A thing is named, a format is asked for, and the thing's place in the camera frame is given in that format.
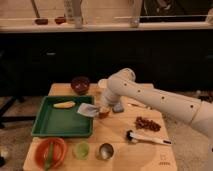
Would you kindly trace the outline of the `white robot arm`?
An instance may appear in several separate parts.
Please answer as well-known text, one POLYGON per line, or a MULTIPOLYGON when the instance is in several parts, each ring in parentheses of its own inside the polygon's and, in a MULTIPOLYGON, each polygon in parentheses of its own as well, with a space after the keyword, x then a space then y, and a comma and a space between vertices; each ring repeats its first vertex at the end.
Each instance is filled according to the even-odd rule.
POLYGON ((209 138, 208 159, 204 171, 213 171, 213 104, 135 82, 133 70, 124 68, 106 80, 100 105, 115 106, 122 96, 137 100, 164 114, 172 115, 209 138))

